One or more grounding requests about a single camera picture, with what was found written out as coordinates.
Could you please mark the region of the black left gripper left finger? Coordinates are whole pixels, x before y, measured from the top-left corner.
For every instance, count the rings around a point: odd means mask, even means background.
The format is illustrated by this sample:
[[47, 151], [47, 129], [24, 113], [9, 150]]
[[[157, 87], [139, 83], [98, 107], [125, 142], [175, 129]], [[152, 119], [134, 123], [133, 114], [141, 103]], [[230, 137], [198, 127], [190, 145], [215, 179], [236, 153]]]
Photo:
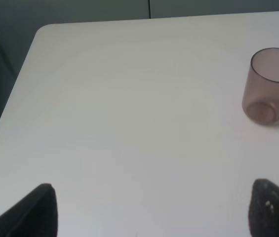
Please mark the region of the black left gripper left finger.
[[51, 184], [38, 185], [0, 216], [0, 237], [56, 237], [58, 208]]

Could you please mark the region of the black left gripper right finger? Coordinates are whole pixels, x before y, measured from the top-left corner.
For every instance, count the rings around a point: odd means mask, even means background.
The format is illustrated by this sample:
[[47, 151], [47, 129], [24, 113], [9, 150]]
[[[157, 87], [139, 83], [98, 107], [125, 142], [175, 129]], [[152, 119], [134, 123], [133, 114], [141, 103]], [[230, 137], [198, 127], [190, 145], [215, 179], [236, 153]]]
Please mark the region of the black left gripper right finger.
[[254, 181], [248, 210], [253, 237], [279, 237], [279, 186], [268, 179]]

